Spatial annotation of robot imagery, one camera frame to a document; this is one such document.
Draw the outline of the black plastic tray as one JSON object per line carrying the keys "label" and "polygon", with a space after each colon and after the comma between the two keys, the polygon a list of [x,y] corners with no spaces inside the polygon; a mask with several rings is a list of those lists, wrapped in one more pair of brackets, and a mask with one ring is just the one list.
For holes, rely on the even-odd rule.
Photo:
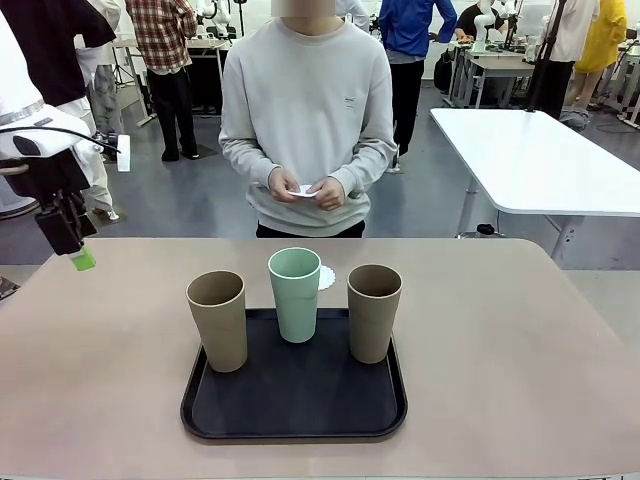
{"label": "black plastic tray", "polygon": [[214,442],[376,440],[404,422],[408,400],[393,346],[368,365],[349,348],[349,312],[321,308],[315,335],[281,338],[275,309],[246,312],[249,357],[237,371],[214,371],[204,351],[180,407],[185,430]]}

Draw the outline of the person's left hand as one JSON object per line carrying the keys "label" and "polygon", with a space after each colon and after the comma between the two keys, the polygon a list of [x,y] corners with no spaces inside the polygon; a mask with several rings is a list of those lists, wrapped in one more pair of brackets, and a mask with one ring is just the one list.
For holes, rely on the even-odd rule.
{"label": "person's left hand", "polygon": [[345,193],[341,183],[334,177],[327,177],[314,184],[308,192],[315,205],[324,211],[333,211],[345,202]]}

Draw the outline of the person in grey sweatshirt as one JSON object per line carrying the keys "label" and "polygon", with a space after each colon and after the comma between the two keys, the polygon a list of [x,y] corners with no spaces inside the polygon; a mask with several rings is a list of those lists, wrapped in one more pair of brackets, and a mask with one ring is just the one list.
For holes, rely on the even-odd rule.
{"label": "person in grey sweatshirt", "polygon": [[[351,159],[362,137],[393,137],[392,77],[379,41],[335,13],[335,0],[271,0],[271,18],[234,44],[223,71],[221,131],[255,138],[300,185]],[[248,183],[260,238],[359,238],[368,191],[324,211]]]}

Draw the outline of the person in yellow coat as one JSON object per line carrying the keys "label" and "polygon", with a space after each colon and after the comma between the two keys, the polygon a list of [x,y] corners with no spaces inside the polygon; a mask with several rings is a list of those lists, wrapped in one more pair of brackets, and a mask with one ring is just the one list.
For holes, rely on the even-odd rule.
{"label": "person in yellow coat", "polygon": [[600,14],[590,27],[582,58],[565,98],[566,107],[586,110],[605,70],[617,60],[618,46],[626,39],[625,0],[600,0]]}

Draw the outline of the person in blue shirt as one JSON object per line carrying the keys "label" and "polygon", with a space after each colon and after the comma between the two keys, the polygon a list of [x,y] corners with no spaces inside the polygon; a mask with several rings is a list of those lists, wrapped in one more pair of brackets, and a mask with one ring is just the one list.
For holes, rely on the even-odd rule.
{"label": "person in blue shirt", "polygon": [[448,43],[457,22],[451,0],[382,0],[379,27],[391,68],[394,141],[398,147],[390,173],[400,171],[400,158],[408,152],[412,139],[434,11],[443,20],[435,39]]}

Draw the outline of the white table with legs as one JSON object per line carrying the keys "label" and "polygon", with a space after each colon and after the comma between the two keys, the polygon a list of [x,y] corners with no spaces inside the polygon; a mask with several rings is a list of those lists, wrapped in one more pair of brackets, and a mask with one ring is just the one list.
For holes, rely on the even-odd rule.
{"label": "white table with legs", "polygon": [[431,117],[469,172],[457,230],[478,193],[499,212],[556,218],[562,263],[587,217],[640,218],[640,171],[541,111],[433,108]]}

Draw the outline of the person in plaid shirt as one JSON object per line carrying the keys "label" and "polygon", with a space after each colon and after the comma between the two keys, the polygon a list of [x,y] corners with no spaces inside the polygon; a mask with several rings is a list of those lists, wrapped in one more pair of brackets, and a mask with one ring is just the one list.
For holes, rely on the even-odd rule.
{"label": "person in plaid shirt", "polygon": [[188,0],[125,0],[125,7],[163,135],[162,160],[196,160],[199,151],[187,72],[191,57],[186,45],[196,35],[196,13]]}

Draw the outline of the person in cream top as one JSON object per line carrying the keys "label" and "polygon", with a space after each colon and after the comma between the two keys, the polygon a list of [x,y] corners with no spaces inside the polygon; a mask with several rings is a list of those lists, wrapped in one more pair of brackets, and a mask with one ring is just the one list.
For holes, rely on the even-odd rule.
{"label": "person in cream top", "polygon": [[[536,111],[559,119],[573,67],[582,57],[589,29],[599,12],[600,0],[567,0]],[[543,25],[541,43],[544,32],[551,26],[550,16]]]}

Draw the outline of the black stand pole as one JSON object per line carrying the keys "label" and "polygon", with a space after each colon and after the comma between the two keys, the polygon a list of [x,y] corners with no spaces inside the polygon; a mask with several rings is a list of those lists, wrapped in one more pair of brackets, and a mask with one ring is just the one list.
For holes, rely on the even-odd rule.
{"label": "black stand pole", "polygon": [[552,15],[550,16],[551,26],[546,29],[542,36],[542,43],[538,57],[536,59],[535,68],[532,79],[533,87],[528,90],[528,102],[525,111],[533,113],[538,106],[538,98],[542,89],[542,82],[546,74],[548,64],[550,62],[551,53],[556,43],[557,33],[564,12],[567,0],[556,0]]}

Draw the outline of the tan tall cup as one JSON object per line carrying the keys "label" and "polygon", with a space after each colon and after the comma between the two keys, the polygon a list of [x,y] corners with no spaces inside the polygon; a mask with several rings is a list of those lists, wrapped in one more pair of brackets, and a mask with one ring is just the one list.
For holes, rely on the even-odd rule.
{"label": "tan tall cup", "polygon": [[231,271],[207,272],[191,281],[186,298],[210,367],[239,370],[248,358],[244,280]]}

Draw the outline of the brown tall cup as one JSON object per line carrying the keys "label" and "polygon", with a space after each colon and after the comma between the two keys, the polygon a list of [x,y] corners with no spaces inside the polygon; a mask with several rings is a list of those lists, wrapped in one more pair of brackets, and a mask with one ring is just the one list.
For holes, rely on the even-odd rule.
{"label": "brown tall cup", "polygon": [[349,273],[350,350],[359,362],[376,364],[386,357],[402,287],[400,274],[384,265],[361,265]]}

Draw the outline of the beige topped desk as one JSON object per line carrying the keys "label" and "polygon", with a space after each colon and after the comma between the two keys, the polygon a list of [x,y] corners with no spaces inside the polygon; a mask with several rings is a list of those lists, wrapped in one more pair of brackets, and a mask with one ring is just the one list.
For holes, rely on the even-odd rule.
{"label": "beige topped desk", "polygon": [[[231,43],[228,40],[213,37],[186,41],[188,49],[196,51],[195,54],[191,55],[193,59],[215,60],[217,62],[219,81],[222,81],[223,78],[221,52],[230,45]],[[116,77],[116,85],[121,87],[133,83],[137,95],[137,103],[140,105],[143,114],[142,118],[136,122],[136,126],[143,128],[149,122],[155,120],[157,115],[151,105],[150,96],[145,97],[145,94],[148,93],[146,86],[143,84],[146,79],[145,73],[136,70],[134,58],[142,59],[137,41],[131,35],[123,36],[117,34],[116,39],[111,43],[111,49],[115,58],[114,75]]]}

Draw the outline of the person's left forearm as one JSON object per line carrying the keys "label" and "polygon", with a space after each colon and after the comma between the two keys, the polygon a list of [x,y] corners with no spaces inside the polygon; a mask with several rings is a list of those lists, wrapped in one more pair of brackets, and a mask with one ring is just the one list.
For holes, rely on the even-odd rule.
{"label": "person's left forearm", "polygon": [[348,163],[330,174],[342,187],[345,196],[358,198],[377,182],[397,150],[393,137],[359,139]]}

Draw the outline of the person's right hand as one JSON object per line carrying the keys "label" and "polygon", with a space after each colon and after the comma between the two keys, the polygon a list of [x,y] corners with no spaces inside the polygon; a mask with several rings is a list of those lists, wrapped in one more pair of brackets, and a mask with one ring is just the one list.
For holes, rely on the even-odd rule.
{"label": "person's right hand", "polygon": [[300,191],[294,176],[282,167],[274,168],[268,177],[268,189],[273,199],[280,203],[293,203],[299,200],[296,193]]}

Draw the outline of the seated person in black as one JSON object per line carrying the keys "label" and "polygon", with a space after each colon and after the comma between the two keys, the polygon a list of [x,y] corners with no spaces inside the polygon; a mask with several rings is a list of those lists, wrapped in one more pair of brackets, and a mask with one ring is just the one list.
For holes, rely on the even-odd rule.
{"label": "seated person in black", "polygon": [[458,41],[470,39],[473,41],[477,35],[475,26],[475,18],[481,14],[481,10],[477,4],[467,7],[458,17],[455,28],[455,35]]}

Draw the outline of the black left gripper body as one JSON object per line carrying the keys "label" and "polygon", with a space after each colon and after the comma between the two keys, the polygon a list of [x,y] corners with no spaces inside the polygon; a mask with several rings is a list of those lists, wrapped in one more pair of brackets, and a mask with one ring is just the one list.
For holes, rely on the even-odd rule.
{"label": "black left gripper body", "polygon": [[17,195],[37,201],[50,201],[59,192],[72,194],[89,188],[89,180],[72,149],[48,158],[0,160],[0,175]]}

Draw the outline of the person in white top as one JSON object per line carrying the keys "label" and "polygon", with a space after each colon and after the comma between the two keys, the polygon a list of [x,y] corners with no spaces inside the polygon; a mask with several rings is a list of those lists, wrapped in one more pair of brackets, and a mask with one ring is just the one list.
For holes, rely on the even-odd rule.
{"label": "person in white top", "polygon": [[344,20],[350,20],[365,33],[370,33],[370,15],[362,0],[335,0],[335,13]]}

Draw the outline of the mint green tall cup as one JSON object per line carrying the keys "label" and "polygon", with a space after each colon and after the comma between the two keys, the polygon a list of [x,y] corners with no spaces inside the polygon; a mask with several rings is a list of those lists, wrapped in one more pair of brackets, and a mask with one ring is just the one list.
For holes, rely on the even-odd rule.
{"label": "mint green tall cup", "polygon": [[279,332],[294,344],[315,334],[321,260],[302,247],[275,252],[268,261]]}

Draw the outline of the black backpack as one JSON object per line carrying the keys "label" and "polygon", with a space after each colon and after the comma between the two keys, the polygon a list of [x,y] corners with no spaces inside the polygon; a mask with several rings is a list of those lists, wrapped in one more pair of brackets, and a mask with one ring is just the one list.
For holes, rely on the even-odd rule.
{"label": "black backpack", "polygon": [[433,71],[434,86],[441,93],[448,93],[452,78],[453,56],[448,50],[445,50],[440,58],[436,61]]}

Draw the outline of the grey workbench desk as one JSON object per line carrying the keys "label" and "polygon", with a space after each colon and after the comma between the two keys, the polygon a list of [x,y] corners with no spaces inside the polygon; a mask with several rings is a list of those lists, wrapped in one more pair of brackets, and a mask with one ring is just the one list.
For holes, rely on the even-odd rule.
{"label": "grey workbench desk", "polygon": [[497,95],[499,108],[507,108],[518,80],[530,78],[534,66],[519,53],[498,51],[473,53],[470,44],[449,44],[453,56],[452,76],[445,104],[452,108],[479,109],[488,80],[502,79],[505,86]]}

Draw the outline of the person in black shirt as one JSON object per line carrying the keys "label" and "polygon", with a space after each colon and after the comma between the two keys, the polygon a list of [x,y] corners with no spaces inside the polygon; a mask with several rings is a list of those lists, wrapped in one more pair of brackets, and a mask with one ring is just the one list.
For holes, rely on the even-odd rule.
{"label": "person in black shirt", "polygon": [[104,47],[115,39],[116,0],[0,0],[46,104],[83,120],[96,133],[86,91]]}

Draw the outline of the person in grey patterned skirt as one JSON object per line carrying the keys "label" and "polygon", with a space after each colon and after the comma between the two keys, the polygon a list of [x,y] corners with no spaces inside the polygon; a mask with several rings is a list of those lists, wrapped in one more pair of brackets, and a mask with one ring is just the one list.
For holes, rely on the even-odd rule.
{"label": "person in grey patterned skirt", "polygon": [[115,148],[118,147],[119,135],[122,133],[122,118],[112,70],[115,65],[112,43],[120,22],[121,8],[116,0],[86,1],[104,17],[111,29],[111,38],[100,47],[89,47],[85,45],[82,35],[78,34],[74,39],[76,58],[87,88],[87,97],[96,126],[94,137],[110,145],[110,148],[104,150],[103,157],[108,162],[115,163]]}

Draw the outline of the grey cloth bundle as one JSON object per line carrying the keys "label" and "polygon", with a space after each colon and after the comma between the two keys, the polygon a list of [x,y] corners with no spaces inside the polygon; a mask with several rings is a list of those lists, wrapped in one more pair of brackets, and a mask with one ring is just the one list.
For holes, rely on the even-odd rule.
{"label": "grey cloth bundle", "polygon": [[591,121],[591,114],[588,110],[583,108],[577,108],[574,106],[563,107],[559,116],[559,121],[568,128],[581,133],[589,125]]}

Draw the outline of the person's right forearm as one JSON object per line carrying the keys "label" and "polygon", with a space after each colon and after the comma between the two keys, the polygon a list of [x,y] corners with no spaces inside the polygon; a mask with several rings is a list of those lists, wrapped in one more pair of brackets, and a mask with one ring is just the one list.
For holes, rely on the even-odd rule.
{"label": "person's right forearm", "polygon": [[236,138],[223,131],[219,143],[237,173],[247,177],[252,185],[269,189],[269,177],[278,165],[266,156],[255,138]]}

